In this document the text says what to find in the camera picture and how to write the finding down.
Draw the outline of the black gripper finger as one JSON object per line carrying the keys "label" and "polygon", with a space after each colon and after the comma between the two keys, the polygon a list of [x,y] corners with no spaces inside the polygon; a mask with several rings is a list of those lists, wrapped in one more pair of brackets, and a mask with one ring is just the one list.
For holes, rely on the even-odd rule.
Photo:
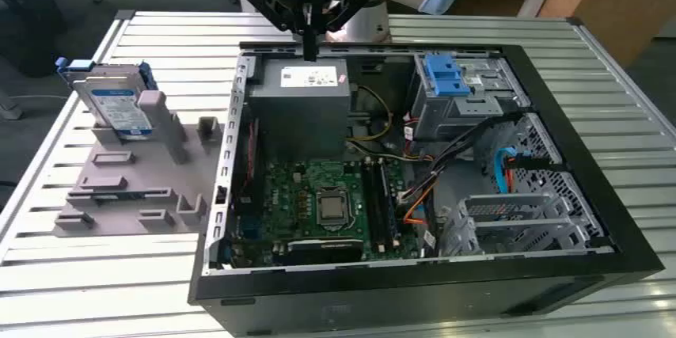
{"label": "black gripper finger", "polygon": [[327,7],[329,0],[311,2],[311,61],[317,59],[317,38],[327,32],[336,32],[369,0],[343,0]]}
{"label": "black gripper finger", "polygon": [[312,33],[303,5],[289,6],[280,0],[248,0],[255,10],[280,31],[289,31],[303,43],[303,59],[312,62]]}

